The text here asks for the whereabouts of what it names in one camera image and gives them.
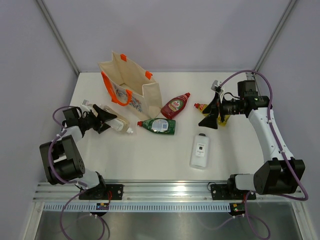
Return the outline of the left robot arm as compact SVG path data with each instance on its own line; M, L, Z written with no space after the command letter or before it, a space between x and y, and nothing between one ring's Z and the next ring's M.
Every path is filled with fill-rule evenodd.
M79 189L81 200L111 200L114 187L106 184L97 171L88 170L77 147L85 133L93 130L98 134L108 130L109 121L117 116L96 104L82 110L78 106L62 106L64 121L57 124L61 132L39 147L45 176L51 185L74 185Z

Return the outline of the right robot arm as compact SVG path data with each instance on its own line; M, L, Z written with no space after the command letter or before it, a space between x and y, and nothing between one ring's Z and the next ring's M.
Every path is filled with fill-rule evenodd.
M238 96L226 100L221 85L218 81L212 84L215 95L204 108L205 117L198 126L217 129L218 122L224 122L226 116L245 115L255 130L264 161L254 174L232 174L226 186L228 196L237 199L244 191L252 191L291 198L299 187L305 164L296 159L285 144L275 121L271 98L259 95L253 80L243 80L237 84Z

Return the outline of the green dish soap bottle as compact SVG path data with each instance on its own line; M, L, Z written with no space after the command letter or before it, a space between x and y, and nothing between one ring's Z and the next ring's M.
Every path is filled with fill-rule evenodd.
M138 121L137 126L160 135L174 135L176 131L176 121L167 118L151 118Z

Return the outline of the clear liquid soap bottle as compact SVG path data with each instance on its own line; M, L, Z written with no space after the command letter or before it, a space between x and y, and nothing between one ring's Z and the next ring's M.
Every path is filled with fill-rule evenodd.
M123 134L124 133L132 134L134 132L133 129L130 127L130 122L125 117L115 112L113 109L111 109L107 105L100 104L99 107L107 111L108 113L111 113L117 116L117 118L114 118L106 122L106 124L110 126L112 129Z

